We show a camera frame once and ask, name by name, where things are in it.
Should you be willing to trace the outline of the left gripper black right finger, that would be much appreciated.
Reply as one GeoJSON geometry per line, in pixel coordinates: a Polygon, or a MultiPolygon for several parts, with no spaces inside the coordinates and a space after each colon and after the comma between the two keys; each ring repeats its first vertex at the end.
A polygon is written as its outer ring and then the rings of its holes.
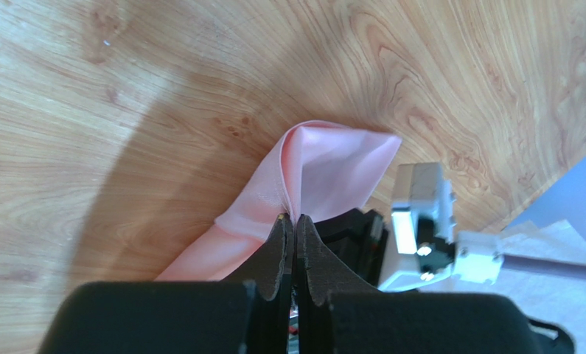
{"type": "Polygon", "coordinates": [[[301,353],[541,353],[527,317],[504,296],[384,293],[296,224],[301,353]]]}

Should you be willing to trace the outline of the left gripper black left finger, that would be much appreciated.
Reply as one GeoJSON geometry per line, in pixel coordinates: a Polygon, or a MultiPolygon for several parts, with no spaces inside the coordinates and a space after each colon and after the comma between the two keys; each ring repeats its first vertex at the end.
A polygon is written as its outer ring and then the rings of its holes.
{"type": "Polygon", "coordinates": [[[41,353],[286,353],[293,224],[221,281],[89,282],[59,307],[41,353]]]}

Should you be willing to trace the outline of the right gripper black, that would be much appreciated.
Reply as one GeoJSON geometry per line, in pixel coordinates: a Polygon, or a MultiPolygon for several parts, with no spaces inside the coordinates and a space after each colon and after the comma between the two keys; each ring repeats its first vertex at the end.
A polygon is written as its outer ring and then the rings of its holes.
{"type": "Polygon", "coordinates": [[[351,209],[315,227],[332,253],[367,283],[378,286],[388,239],[381,214],[351,209]]]}

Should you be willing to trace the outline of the pink cloth napkin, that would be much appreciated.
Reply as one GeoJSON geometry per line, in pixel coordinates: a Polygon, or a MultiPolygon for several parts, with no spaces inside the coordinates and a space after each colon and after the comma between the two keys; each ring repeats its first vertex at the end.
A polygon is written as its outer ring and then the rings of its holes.
{"type": "Polygon", "coordinates": [[[231,206],[162,273],[159,281],[216,281],[266,241],[279,215],[325,221],[363,207],[401,138],[313,120],[288,130],[231,206]]]}

